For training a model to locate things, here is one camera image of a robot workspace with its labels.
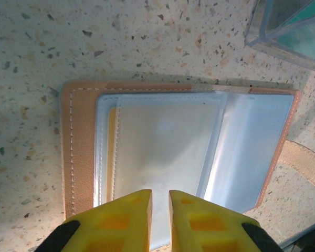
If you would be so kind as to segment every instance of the wallet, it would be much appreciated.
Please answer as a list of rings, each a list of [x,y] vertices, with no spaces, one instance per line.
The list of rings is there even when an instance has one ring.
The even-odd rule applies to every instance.
[[[261,204],[300,91],[75,81],[61,92],[65,215],[153,190],[151,249],[169,190],[243,213]]]

